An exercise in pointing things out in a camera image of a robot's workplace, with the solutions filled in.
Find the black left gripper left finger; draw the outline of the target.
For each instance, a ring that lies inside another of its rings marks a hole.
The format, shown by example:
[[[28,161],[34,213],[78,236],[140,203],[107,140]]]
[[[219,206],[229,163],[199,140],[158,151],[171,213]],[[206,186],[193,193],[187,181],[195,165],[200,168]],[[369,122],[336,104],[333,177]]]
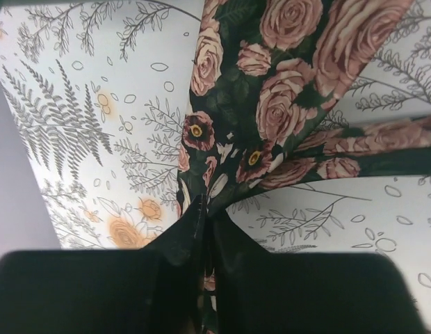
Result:
[[[206,198],[138,250],[0,259],[0,333],[198,333]]]

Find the pink rose floral tie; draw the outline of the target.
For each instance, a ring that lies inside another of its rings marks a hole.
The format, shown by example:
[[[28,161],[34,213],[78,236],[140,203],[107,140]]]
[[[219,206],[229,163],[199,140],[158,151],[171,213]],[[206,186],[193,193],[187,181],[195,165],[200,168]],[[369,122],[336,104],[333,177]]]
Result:
[[[303,182],[431,174],[431,116],[319,124],[410,1],[206,1],[178,160],[177,206],[211,214]]]

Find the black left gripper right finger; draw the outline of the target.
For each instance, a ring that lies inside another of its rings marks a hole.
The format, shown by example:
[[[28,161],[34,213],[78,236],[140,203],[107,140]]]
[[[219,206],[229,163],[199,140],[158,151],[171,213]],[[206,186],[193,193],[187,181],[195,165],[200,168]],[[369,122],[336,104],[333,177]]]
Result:
[[[212,220],[219,333],[424,333],[392,261],[370,253],[271,253]]]

